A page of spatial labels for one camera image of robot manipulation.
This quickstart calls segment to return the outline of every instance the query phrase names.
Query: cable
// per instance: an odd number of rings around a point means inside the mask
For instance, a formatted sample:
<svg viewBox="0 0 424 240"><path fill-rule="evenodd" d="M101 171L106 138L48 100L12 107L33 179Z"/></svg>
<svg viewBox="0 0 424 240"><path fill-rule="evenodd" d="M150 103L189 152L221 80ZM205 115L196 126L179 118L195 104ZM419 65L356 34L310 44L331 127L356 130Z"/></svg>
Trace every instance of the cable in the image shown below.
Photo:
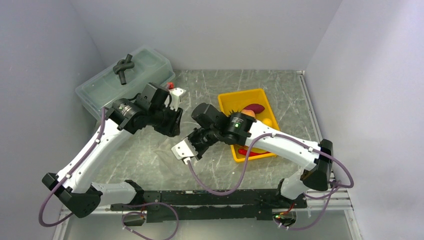
<svg viewBox="0 0 424 240"><path fill-rule="evenodd" d="M136 100L136 98L137 98L138 96L140 96L140 95L141 95L141 93L137 93L134 97L129 98L129 99L128 99L128 101Z"/></svg>
<svg viewBox="0 0 424 240"><path fill-rule="evenodd" d="M293 207L294 207L294 206L295 206L295 203L293 202L293 203L290 205L290 207L288 208L288 210L287 210L287 211L280 212L279 214L280 214L280 215L286 215L286 214L290 213L290 211L293 209Z"/></svg>
<svg viewBox="0 0 424 240"><path fill-rule="evenodd" d="M277 224L279 228L283 225L282 223L278 223L275 218L272 218L272 220L274 221L275 224Z"/></svg>
<svg viewBox="0 0 424 240"><path fill-rule="evenodd" d="M149 203L144 203L144 204L140 204L140 205L127 205L127 204L123 204L123 206L130 207L130 208L140 208L140 207L145 207L145 206L149 206L149 205L156 205L156 204L159 204L159 205L162 205L162 206L165 206L165 207L171 209L171 211L175 215L175 218L176 218L175 230L173 231L173 233L171 234L171 236L169 236L169 237L167 237L167 238L164 239L164 240L170 240L171 238L173 238L175 236L175 234L177 233L178 227L180 225L180 219L178 218L178 214L177 214L177 212L175 211L175 209L172 206L170 206L170 205L168 205L166 203L163 203L163 202L149 202ZM144 238L146 240L153 240L153 239L148 238L148 237L146 237L144 235L141 235L138 231L134 231L131 228L125 226L124 220L129 215L144 216L143 213L138 212L138 211L128 212L127 214L125 214L125 215L122 216L122 220L121 220L121 223L122 223L122 226L123 226L122 229L126 229L126 230L130 231L131 233L133 233L133 234L135 234L135 235L137 235L137 236L139 236L141 238Z"/></svg>
<svg viewBox="0 0 424 240"><path fill-rule="evenodd" d="M255 198L254 200L255 200L255 201L258 201L258 202L260 202L260 203L266 204L266 205L268 205L268 206L270 206L270 207L273 207L273 208L279 208L279 207L280 207L280 205L275 205L275 204L269 203L269 202L264 201L264 200L259 199L259 198Z"/></svg>
<svg viewBox="0 0 424 240"><path fill-rule="evenodd" d="M99 143L100 143L100 139L102 138L103 132L105 131L105 122L106 122L105 115L106 115L106 110L103 107L101 109L101 124L100 124L100 129L98 131L98 135L97 135L97 138L96 138L96 140L98 140ZM50 198L52 198L52 196L55 194L55 192L64 184L64 182L66 182L66 180L69 179L67 176L72 176L72 174L75 172L75 170L92 153L92 151L94 150L94 148L96 148L96 146L99 144L98 142L97 141L94 141L92 143L92 145L90 146L90 148L84 153L84 155L78 160L78 162L69 170L69 172L66 174L66 176L64 176L62 178L62 180L60 180L59 183L56 184L56 186L54 186L54 188L47 195L46 199L41 204L40 210L38 212L38 222L40 223L41 226L46 227L46 228L54 227L56 225L59 225L59 224L63 223L66 219L68 219L70 216L73 215L73 213L70 213L67 216L65 216L64 218L62 218L59 221L54 222L54 223L46 223L43 220L43 213L44 213L44 210L46 209L46 205L49 202Z"/></svg>
<svg viewBox="0 0 424 240"><path fill-rule="evenodd" d="M329 196L328 196L328 199L327 199L327 201L324 204L324 207L322 208L322 210L319 213L318 217L311 224L309 224L307 226L303 226L303 227L295 227L295 228L289 227L287 229L288 230L293 230L293 231L302 231L302 230L306 230L306 229L312 228L315 224L317 224L320 221L320 219L324 216L324 213L326 212L326 209L327 209L327 207L329 205L329 202L330 202L330 197L331 197L331 195L333 193L337 192L337 188L338 187L336 185L333 185L332 186L331 191L330 191Z"/></svg>
<svg viewBox="0 0 424 240"><path fill-rule="evenodd" d="M243 178L244 178L244 176L245 176L245 173L246 173L246 168L247 168L247 166L248 166L248 160L249 160L249 155L250 155L250 153L251 153L251 150L252 150L252 148L253 148L253 146L255 145L255 143L257 142L257 141L259 141L261 138L264 138L264 137L272 137L273 136L273 134L272 133L264 133L264 134L262 134L262 135L259 135L258 137L256 137L255 139L253 139L253 141L251 142L251 144L250 144L250 146L248 147L248 149L247 149L247 153L246 153L246 156L245 156L245 158L244 158L244 164L243 164L243 170L241 171L241 175L240 175L240 178L239 178L239 180L238 180L238 182L236 183L236 185L232 188L232 189L230 189L230 190L228 190L228 191L224 191L224 192L221 192L221 191L214 191L214 190L212 190L211 188L209 188L208 186L206 186L200 179L199 179L199 177L196 175L196 173L195 173L195 171L194 171L194 169L193 169L193 166L192 166L192 163L191 163L191 161L190 160L188 160L187 161L187 164L188 164L188 168L190 169L190 172L191 172L191 175L193 175L193 177L194 177L194 179L196 180L196 182L204 189L204 190L206 190L207 192L209 192L209 193L211 193L211 194L213 194L213 195L217 195L217 196L227 196L227 195L230 195L230 194L232 194L232 193L234 193L239 187L240 187L240 185L242 184L242 181L243 181ZM304 144L303 142L301 142L301 141L299 141L299 140L297 140L297 139L295 139L295 138L293 138L293 137L290 137L290 136L287 136L287 135L283 135L283 134L275 134L275 137L279 137L279 138L283 138L283 139L287 139L287 140L289 140L289 141L291 141L291 142L294 142L295 144L298 144L298 145L300 145L300 146L302 146L303 148L305 148L305 149L309 149L309 147L310 146L308 146L308 145L306 145L306 144ZM339 183L335 183L335 185L337 186L337 187L342 187L342 188L352 188L353 186L354 186L354 180L353 180L353 178L352 178L352 175L351 175L351 173L348 171L348 169L339 161L339 160L337 160L337 159L335 159L333 156L331 156L331 155L329 155L329 154L327 154L327 153L325 153L325 152L322 152L322 151L320 151L320 150L317 150L317 149L313 149L312 150L314 153L317 153L317 154L320 154L320 155L323 155L324 157L327 157L327 158L329 158L330 160L332 160L332 161L334 161L336 164L338 164L343 170L344 170L344 172L346 173L346 175L347 175L347 177L349 178L349 181L350 181L350 185L343 185L343 184L339 184Z"/></svg>
<svg viewBox="0 0 424 240"><path fill-rule="evenodd" d="M279 138L283 138L283 139L287 139L287 140L289 140L289 141L291 141L291 142L293 142L293 143L295 143L295 144L298 144L298 145L300 145L301 147L303 147L303 148L305 148L305 149L307 149L307 150L309 150L309 148L310 148L310 146L308 146L308 145L306 145L306 144L304 144L303 142L301 142L301 141L299 141L299 140L297 140L297 139L295 139L295 138L293 138L293 137L290 137L290 136L287 136L287 135L283 135L283 134L275 134L274 136L273 136L273 134L272 133L264 133L264 134L262 134L262 135L259 135L258 137L256 137L255 139L253 139L253 141L251 142L251 144L250 144L250 146L248 147L248 149L247 149L247 153L246 153L246 157L244 158L244 165L243 165L243 170L242 170L242 172L241 172L241 175L240 175L240 179L238 180L238 182L237 182L237 184L231 189L231 190L228 190L228 191L224 191L224 192L219 192L219 191L214 191L214 190L212 190L211 188L209 188L209 187L207 187L200 179L199 179L199 177L196 175L196 173L195 173L195 171L193 170L193 166L192 166L192 164L191 164L191 161L188 161L188 168L190 169L190 172L191 172L191 174L193 175L193 177L194 177L194 179L196 180L196 182L200 185L200 186L202 186L202 188L203 189L205 189L206 191L208 191L209 193L211 193L211 194L214 194L214 195L218 195L218 196L226 196L226 195L230 195L230 194L232 194L233 192L235 192L236 191L236 189L241 185L241 183L242 183L242 181L243 181L243 177L245 176L245 173L246 173L246 168L247 168L247 165L248 165L248 159L249 159L249 155L250 155L250 152L251 152L251 150L252 150L252 148L253 148L253 146L255 145L255 143L257 142L257 141L259 141L261 138L264 138L264 137L279 137ZM354 179L352 178L352 175L351 175L351 173L349 172L349 170L339 161L339 160L337 160L336 158L334 158L333 156L331 156L331 155L329 155L329 154L327 154L327 153L325 153L325 152L323 152L323 151L320 151L320 150L317 150L317 149L315 149L315 148L313 148L312 149L312 151L314 152L314 153L317 153L317 154L319 154L319 155L323 155L324 157L326 157L326 158L328 158L328 159L330 159L331 161L333 161L333 162L335 162L337 165L339 165L342 169L343 169L343 171L346 173L346 175L347 175L347 177L349 178L349 185L345 185L345 184L340 184L340 182L334 182L334 184L333 184L333 186L332 186L332 188L331 188L331 191L330 191L330 193L328 193L328 194L326 194L326 195L324 195L324 196L321 196L321 197L318 197L317 199L323 199L323 198L326 198L326 197L328 197L328 199L327 199L327 202L325 203L325 205L324 205L324 208L322 209L322 211L321 211L321 213L318 215L318 217L313 221L313 223L311 223L310 225L308 225L308 226L304 226L304 227L298 227L298 228L288 228L288 229L290 229L290 230L294 230L294 231L300 231L300 230L306 230L306 229L309 229L309 228L311 228L311 227L313 227L316 223L318 223L319 222L319 220L323 217L323 215L324 215L324 212L326 211L326 209L327 209L327 206L329 205L329 202L330 202L330 197L331 197L331 195L332 194L334 194L335 192L337 192L337 190L339 190L339 188L347 188L347 189L350 189L350 188L353 188L353 186L354 186ZM306 196L308 197L308 198L312 198L312 199L315 199L315 197L311 197L311 196L309 196L309 195L307 195L306 194Z"/></svg>

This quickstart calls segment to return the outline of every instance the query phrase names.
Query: marble table surface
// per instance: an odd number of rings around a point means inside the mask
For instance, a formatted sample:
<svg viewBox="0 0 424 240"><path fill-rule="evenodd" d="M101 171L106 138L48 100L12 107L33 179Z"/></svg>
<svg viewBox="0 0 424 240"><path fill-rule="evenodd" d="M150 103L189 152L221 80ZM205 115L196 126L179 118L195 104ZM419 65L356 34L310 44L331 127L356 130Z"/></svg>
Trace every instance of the marble table surface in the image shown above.
<svg viewBox="0 0 424 240"><path fill-rule="evenodd" d="M198 125L191 112L200 103L219 109L218 95L249 89L265 90L282 132L317 141L303 87L296 71L289 70L183 70L175 71L177 87L187 90L180 105L184 109L181 135L169 138L153 131L139 130L99 171L97 183L120 183L131 179L144 190L200 190L188 167L175 159L171 147ZM213 189L230 189L239 180L242 163L233 160L230 146L217 143L194 165L199 178ZM268 157L248 163L239 189L276 188L299 167L281 157Z"/></svg>

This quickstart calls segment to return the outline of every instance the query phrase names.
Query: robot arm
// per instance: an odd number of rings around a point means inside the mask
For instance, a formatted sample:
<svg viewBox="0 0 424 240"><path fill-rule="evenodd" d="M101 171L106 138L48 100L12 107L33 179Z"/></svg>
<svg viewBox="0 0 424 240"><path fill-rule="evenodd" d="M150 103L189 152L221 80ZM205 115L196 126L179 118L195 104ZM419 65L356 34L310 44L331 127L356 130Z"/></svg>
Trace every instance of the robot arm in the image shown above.
<svg viewBox="0 0 424 240"><path fill-rule="evenodd" d="M175 157L185 164L201 159L206 150L218 141L228 145L250 146L256 140L256 148L275 153L301 166L298 172L280 181L277 189L282 197L294 200L308 189L328 189L332 161L313 150L331 155L333 144L330 141L324 139L318 143L303 140L270 128L240 112L226 116L206 103L197 106L191 117L201 128L195 129L172 148ZM307 148L293 140L301 142Z"/></svg>
<svg viewBox="0 0 424 240"><path fill-rule="evenodd" d="M99 128L67 166L57 174L47 173L42 182L52 190L62 179L67 178L55 195L79 218L86 217L98 206L143 203L143 189L131 180L112 184L95 183L93 180L110 154L137 130L153 126L156 132L163 135L179 135L183 113L179 104L185 92L181 88L168 90L149 83L134 102L126 98L116 100L107 111L100 141L97 140ZM94 142L97 145L91 153L69 175L71 168L89 151Z"/></svg>

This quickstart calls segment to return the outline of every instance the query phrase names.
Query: white wall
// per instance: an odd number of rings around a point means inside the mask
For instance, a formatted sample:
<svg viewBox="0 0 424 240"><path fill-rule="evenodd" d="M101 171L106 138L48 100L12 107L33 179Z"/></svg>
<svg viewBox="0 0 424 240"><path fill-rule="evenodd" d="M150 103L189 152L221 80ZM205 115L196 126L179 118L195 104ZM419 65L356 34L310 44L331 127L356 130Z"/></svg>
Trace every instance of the white wall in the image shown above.
<svg viewBox="0 0 424 240"><path fill-rule="evenodd" d="M304 70L341 0L71 0L108 65L141 44L175 69Z"/></svg>
<svg viewBox="0 0 424 240"><path fill-rule="evenodd" d="M344 0L306 69L365 239L424 239L423 29L424 1Z"/></svg>
<svg viewBox="0 0 424 240"><path fill-rule="evenodd" d="M95 121L74 89L104 64L68 0L3 1L0 23L0 239L48 240L41 179L88 140ZM60 206L52 199L45 221Z"/></svg>

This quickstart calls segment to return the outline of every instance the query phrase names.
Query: plastic box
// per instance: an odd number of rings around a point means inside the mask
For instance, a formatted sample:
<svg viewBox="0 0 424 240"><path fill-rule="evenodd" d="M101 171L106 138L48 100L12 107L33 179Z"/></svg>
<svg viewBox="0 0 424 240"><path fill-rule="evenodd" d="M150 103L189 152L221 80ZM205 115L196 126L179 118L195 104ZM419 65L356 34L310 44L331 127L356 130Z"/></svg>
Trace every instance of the plastic box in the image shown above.
<svg viewBox="0 0 424 240"><path fill-rule="evenodd" d="M256 114L256 119L261 122L263 119L270 119L272 122L272 126L270 127L278 131L280 130L276 117L274 116L270 103L268 102L267 95L265 95L265 91L262 88L219 94L218 102L221 111L227 116L229 116L231 112L240 112L249 104L260 104L265 107L265 110ZM237 163L244 162L246 156L241 155L238 152L240 148L243 148L243 146L231 145L230 147L234 160ZM250 156L248 160L251 161L275 156L276 154L274 153L266 153L257 156Z"/></svg>
<svg viewBox="0 0 424 240"><path fill-rule="evenodd" d="M134 97L147 83L164 84L175 77L170 61L152 48L143 45L130 54L135 66L124 72L126 85L121 85L118 75L113 72L115 63L75 89L82 105L97 120L101 109L110 107L115 100Z"/></svg>

